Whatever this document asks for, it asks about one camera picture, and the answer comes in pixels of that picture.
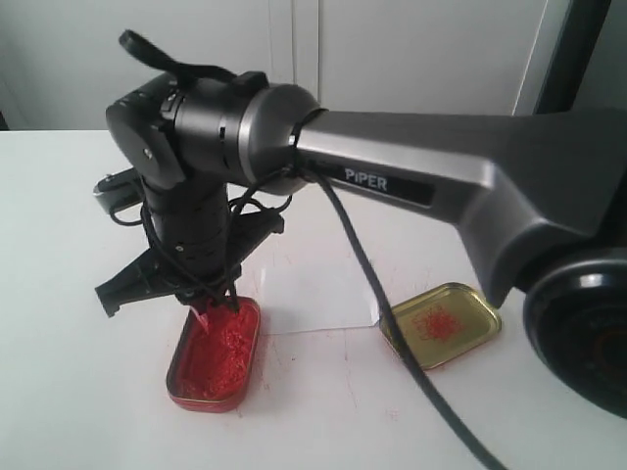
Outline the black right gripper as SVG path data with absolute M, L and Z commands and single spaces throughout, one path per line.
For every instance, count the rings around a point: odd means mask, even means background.
M 284 230 L 283 206 L 249 201 L 254 211 L 238 214 L 240 199 L 230 199 L 224 182 L 197 176 L 169 190 L 151 187 L 143 177 L 144 200 L 136 205 L 148 249 L 113 278 L 98 286 L 97 297 L 108 316 L 131 303 L 174 296 L 202 328 L 205 313 L 193 306 L 229 303 L 240 310 L 235 288 L 241 264 L 269 235 Z

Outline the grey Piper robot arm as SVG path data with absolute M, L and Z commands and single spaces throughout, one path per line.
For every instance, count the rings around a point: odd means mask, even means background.
M 176 296 L 223 302 L 242 261 L 283 229 L 228 184 L 288 196 L 310 181 L 453 225 L 487 300 L 525 296 L 539 358 L 565 385 L 626 413 L 626 114 L 531 117 L 333 112 L 258 71 L 166 72 L 116 100 L 130 169 L 101 180 L 106 212 L 134 205 L 149 247 L 97 296 L 108 315 Z

